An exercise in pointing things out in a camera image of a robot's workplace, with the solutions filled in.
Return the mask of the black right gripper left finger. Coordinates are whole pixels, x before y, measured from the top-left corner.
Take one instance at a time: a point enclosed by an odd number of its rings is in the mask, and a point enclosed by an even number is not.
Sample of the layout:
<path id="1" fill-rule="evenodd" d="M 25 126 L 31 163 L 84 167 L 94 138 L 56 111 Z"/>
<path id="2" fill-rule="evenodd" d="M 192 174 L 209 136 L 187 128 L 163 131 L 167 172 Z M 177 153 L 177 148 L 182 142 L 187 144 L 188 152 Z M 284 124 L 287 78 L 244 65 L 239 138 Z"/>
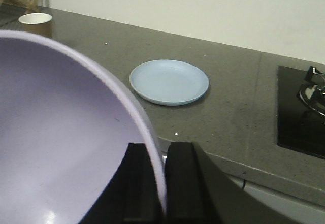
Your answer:
<path id="1" fill-rule="evenodd" d="M 128 144 L 113 178 L 80 222 L 163 222 L 153 167 L 144 144 Z"/>

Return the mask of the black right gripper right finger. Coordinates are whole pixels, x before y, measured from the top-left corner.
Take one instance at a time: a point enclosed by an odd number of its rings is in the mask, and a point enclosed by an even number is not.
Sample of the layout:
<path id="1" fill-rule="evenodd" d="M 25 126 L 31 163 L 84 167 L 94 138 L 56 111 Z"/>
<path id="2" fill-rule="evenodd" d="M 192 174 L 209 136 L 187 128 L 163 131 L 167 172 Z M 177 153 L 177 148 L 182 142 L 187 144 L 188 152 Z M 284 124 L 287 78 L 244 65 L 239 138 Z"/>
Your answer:
<path id="1" fill-rule="evenodd" d="M 239 188 L 197 143 L 171 143 L 165 171 L 167 223 L 295 223 Z"/>

